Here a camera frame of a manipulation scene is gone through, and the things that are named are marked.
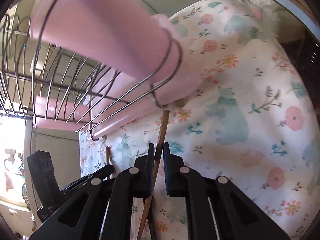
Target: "silver rivet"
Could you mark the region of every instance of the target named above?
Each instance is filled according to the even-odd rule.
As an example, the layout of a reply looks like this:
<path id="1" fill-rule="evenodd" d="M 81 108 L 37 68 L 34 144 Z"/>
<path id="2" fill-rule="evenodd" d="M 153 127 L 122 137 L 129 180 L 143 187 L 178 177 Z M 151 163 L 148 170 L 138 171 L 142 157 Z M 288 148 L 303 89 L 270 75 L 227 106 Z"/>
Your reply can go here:
<path id="1" fill-rule="evenodd" d="M 228 182 L 228 178 L 225 176 L 220 176 L 218 178 L 218 182 L 220 182 L 221 184 L 226 184 Z"/>
<path id="2" fill-rule="evenodd" d="M 132 167 L 129 169 L 129 173 L 131 174 L 136 174 L 139 172 L 139 169 L 137 167 Z"/>
<path id="3" fill-rule="evenodd" d="M 190 169 L 186 166 L 182 166 L 179 170 L 181 173 L 188 173 L 190 171 Z"/>
<path id="4" fill-rule="evenodd" d="M 99 185 L 100 182 L 101 182 L 101 179 L 99 179 L 99 178 L 93 178 L 93 179 L 91 180 L 91 184 L 92 184 L 92 185 Z"/>

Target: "floral tablecloth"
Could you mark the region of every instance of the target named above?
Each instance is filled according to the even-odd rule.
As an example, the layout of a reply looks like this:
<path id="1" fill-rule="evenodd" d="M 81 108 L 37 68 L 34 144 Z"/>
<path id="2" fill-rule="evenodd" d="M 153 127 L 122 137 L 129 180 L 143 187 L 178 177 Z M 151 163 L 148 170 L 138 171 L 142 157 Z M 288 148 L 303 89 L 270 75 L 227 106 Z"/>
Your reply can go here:
<path id="1" fill-rule="evenodd" d="M 308 93 L 275 38 L 240 0 L 203 0 L 170 18 L 202 69 L 202 85 L 179 108 L 170 104 L 171 153 L 203 176 L 230 178 L 292 239 L 320 207 L 320 133 Z M 156 144 L 162 110 L 90 143 L 80 134 L 81 173 L 106 164 L 115 176 Z M 154 192 L 158 239 L 187 239 L 183 198 L 169 198 L 163 162 Z M 135 199 L 135 239 L 143 210 Z M 150 239 L 146 226 L 143 239 Z"/>

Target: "pink flower print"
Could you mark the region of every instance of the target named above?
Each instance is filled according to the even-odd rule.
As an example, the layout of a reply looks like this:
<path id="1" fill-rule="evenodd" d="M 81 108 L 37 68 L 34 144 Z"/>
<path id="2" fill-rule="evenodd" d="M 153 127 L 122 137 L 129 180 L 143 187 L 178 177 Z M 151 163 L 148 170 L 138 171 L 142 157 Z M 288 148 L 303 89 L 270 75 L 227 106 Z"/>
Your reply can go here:
<path id="1" fill-rule="evenodd" d="M 214 52 L 217 49 L 217 46 L 216 41 L 207 40 L 203 43 L 202 49 L 204 52 Z"/>
<path id="2" fill-rule="evenodd" d="M 275 167 L 273 168 L 269 174 L 268 174 L 268 186 L 273 189 L 280 188 L 284 183 L 285 177 L 284 177 L 284 171 L 279 168 Z"/>
<path id="3" fill-rule="evenodd" d="M 174 112 L 173 113 L 173 117 L 177 117 L 177 119 L 180 121 L 180 122 L 186 122 L 187 119 L 190 117 L 190 114 L 191 114 L 191 109 L 188 109 L 188 110 L 182 110 L 181 112 Z"/>
<path id="4" fill-rule="evenodd" d="M 235 55 L 227 55 L 222 59 L 222 65 L 225 65 L 227 68 L 235 67 L 238 62 L 238 58 Z"/>
<path id="5" fill-rule="evenodd" d="M 201 16 L 201 21 L 204 24 L 209 24 L 209 23 L 212 23 L 213 17 L 211 14 L 205 14 Z"/>
<path id="6" fill-rule="evenodd" d="M 165 223 L 163 223 L 162 221 L 156 222 L 156 229 L 158 231 L 162 231 L 163 233 L 168 230 L 167 225 Z"/>
<path id="7" fill-rule="evenodd" d="M 291 106 L 285 111 L 285 121 L 292 131 L 298 131 L 303 127 L 302 111 L 296 106 Z"/>
<path id="8" fill-rule="evenodd" d="M 287 207 L 285 208 L 285 213 L 288 216 L 293 216 L 295 213 L 299 212 L 299 209 L 301 208 L 301 202 L 296 200 L 290 200 L 290 202 L 287 202 Z"/>
<path id="9" fill-rule="evenodd" d="M 85 163 L 87 161 L 87 156 L 82 156 L 80 161 L 81 163 Z"/>

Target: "white wall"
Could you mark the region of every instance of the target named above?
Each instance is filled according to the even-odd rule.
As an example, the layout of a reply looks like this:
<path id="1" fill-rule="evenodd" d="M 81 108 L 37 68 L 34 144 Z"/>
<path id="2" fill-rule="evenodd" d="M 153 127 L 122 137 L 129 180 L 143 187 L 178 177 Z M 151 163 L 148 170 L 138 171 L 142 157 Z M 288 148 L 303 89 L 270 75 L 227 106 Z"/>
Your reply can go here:
<path id="1" fill-rule="evenodd" d="M 31 220 L 32 213 L 27 208 L 19 208 L 0 203 L 0 213 L 14 233 L 30 236 L 34 227 Z"/>
<path id="2" fill-rule="evenodd" d="M 81 177 L 79 134 L 73 131 L 60 131 L 49 129 L 34 129 L 31 132 L 32 121 L 27 121 L 24 144 L 25 180 L 30 201 L 31 210 L 36 223 L 41 224 L 36 215 L 37 205 L 32 190 L 32 181 L 26 161 L 30 153 L 37 150 L 49 152 L 54 166 L 54 175 L 60 188 L 70 184 Z"/>

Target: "metal wire rack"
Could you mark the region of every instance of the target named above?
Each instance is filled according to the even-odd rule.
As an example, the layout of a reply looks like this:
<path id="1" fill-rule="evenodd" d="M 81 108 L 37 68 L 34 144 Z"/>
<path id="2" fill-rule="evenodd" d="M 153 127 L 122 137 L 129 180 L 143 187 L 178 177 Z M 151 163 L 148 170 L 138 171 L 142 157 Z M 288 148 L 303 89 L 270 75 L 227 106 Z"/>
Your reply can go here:
<path id="1" fill-rule="evenodd" d="M 111 68 L 103 63 L 95 62 L 87 57 L 83 57 L 75 52 L 60 48 L 55 44 L 47 44 L 41 41 L 46 22 L 57 0 L 54 0 L 43 23 L 39 40 L 29 39 L 30 17 L 20 19 L 18 15 L 10 17 L 6 14 L 2 19 L 0 33 L 2 34 L 2 63 L 0 69 L 0 115 L 18 117 L 23 119 L 33 119 L 36 126 L 36 118 L 52 119 L 56 121 L 73 122 L 82 124 L 80 130 L 86 128 L 85 132 L 90 132 L 94 138 L 92 130 L 102 124 L 110 117 L 118 114 L 128 106 L 136 103 L 147 95 L 152 96 L 153 102 L 159 105 L 155 91 L 165 85 L 177 73 L 181 60 L 182 48 L 178 41 L 173 39 L 168 31 L 168 46 L 159 67 L 146 78 L 137 81 L 136 85 L 130 88 L 123 95 L 115 98 L 108 93 L 117 82 L 120 71 Z M 146 82 L 156 74 L 166 62 L 171 51 L 172 44 L 176 43 L 180 48 L 180 59 L 175 70 L 161 83 L 153 86 L 149 84 L 149 90 L 142 93 L 133 100 L 125 100 L 125 97 L 137 87 Z M 44 60 L 40 64 L 40 54 L 44 53 Z M 98 91 L 93 88 L 106 74 L 113 71 L 112 78 Z M 36 96 L 46 97 L 45 114 L 38 114 L 35 110 Z M 48 116 L 49 100 L 55 100 L 54 116 Z M 113 102 L 99 114 L 92 116 L 92 109 L 103 99 L 111 99 Z M 73 103 L 73 111 L 67 114 L 66 102 Z M 121 107 L 108 117 L 97 122 L 97 117 L 115 104 L 121 103 Z M 89 110 L 79 120 L 75 119 L 75 112 L 79 105 L 86 104 Z M 84 121 L 86 114 L 89 114 L 89 121 Z"/>

